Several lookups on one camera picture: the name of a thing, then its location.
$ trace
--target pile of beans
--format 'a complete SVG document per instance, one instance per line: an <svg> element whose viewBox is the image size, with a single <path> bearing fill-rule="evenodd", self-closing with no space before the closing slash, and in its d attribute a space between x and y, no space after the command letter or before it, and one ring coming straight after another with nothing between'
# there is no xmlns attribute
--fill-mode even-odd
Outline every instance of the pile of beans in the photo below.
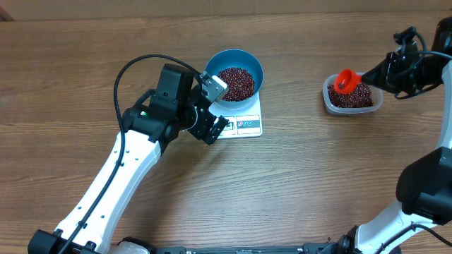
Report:
<svg viewBox="0 0 452 254"><path fill-rule="evenodd" d="M344 84L339 84L339 88L343 89ZM358 86L348 95L343 95L334 90L334 85L328 86L328 95L331 103L340 108L361 108L372 107L374 102L371 98L371 90L369 85L360 83Z"/></svg>
<svg viewBox="0 0 452 254"><path fill-rule="evenodd" d="M218 77L225 81L229 92L223 97L228 102L240 102L248 99L254 94L256 82L252 74L243 68L226 68L218 73Z"/></svg>

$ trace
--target white digital scale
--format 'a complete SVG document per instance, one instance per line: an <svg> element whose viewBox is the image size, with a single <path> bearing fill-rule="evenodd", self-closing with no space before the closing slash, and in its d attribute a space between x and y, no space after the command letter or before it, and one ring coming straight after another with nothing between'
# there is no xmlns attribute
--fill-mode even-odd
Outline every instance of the white digital scale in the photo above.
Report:
<svg viewBox="0 0 452 254"><path fill-rule="evenodd" d="M261 100L258 92L247 99L245 104L241 104L241 102L214 102L209 111L217 117L224 116L229 120L218 139L262 136Z"/></svg>

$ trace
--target plastic container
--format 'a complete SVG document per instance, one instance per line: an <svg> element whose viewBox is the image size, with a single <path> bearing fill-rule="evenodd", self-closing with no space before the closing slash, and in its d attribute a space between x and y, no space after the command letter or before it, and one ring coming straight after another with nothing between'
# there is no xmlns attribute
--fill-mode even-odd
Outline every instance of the plastic container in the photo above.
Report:
<svg viewBox="0 0 452 254"><path fill-rule="evenodd" d="M374 106L351 109L344 109L334 106L330 101L330 96L328 95L328 86L334 84L334 81L336 77L338 77L338 75L339 74L331 75L329 78L325 80L325 83L323 84L323 100L325 102L325 108L328 113L333 115L361 114L376 111L381 107L381 105L383 104L383 91L371 85L369 86L369 88L371 90L371 98L372 101L374 101Z"/></svg>
<svg viewBox="0 0 452 254"><path fill-rule="evenodd" d="M220 107L225 109L239 110L249 107L253 104L252 102L258 99L257 94L263 83L262 65L259 60L249 52L241 49L228 49L213 56L207 63L206 71L211 75L218 75L220 71L230 67L244 68L252 74L253 79L256 82L254 85L254 94L250 98L240 102L227 102L221 100L217 103Z"/></svg>

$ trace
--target wooden table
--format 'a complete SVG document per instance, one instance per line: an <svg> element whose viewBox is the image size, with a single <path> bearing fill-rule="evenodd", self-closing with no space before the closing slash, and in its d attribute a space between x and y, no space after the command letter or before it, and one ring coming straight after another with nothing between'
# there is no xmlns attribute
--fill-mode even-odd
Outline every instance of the wooden table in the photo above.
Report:
<svg viewBox="0 0 452 254"><path fill-rule="evenodd" d="M157 246L288 246L337 241L395 199L401 171L434 149L442 87L373 114L334 117L320 93L343 68L367 71L415 25L432 43L450 12L336 13L0 23L0 252L25 253L76 205L118 132L112 95L122 66L168 54L202 70L245 49L265 69L263 136L170 144L126 208L113 242ZM155 87L164 61L132 66L122 110ZM452 238L451 226L437 231ZM447 253L427 233L404 253Z"/></svg>

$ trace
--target orange cup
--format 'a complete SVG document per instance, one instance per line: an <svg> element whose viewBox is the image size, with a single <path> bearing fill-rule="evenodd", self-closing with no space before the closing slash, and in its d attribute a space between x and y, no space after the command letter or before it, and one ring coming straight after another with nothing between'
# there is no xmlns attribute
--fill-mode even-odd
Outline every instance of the orange cup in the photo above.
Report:
<svg viewBox="0 0 452 254"><path fill-rule="evenodd" d="M353 90L361 83L361 75L357 75L350 69L345 69L339 73L334 82L334 90L340 94L347 95L353 92ZM339 84L345 84L343 89L340 89Z"/></svg>

